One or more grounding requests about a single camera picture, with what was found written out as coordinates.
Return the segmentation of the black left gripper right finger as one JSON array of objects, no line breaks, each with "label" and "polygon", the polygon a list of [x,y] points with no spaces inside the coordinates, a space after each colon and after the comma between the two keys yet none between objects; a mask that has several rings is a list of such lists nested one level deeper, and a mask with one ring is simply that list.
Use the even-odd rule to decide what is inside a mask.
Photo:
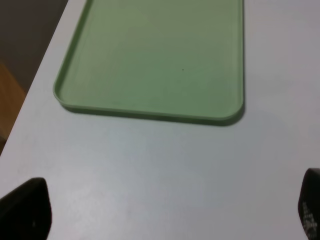
[{"label": "black left gripper right finger", "polygon": [[308,240],[320,239],[320,169],[309,168],[303,177],[298,215]]}]

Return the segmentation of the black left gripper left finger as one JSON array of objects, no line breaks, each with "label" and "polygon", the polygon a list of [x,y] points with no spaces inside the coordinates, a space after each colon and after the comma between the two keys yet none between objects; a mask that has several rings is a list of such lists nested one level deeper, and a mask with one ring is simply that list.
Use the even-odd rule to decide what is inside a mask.
[{"label": "black left gripper left finger", "polygon": [[47,182],[34,177],[0,199],[2,240],[46,240],[52,225]]}]

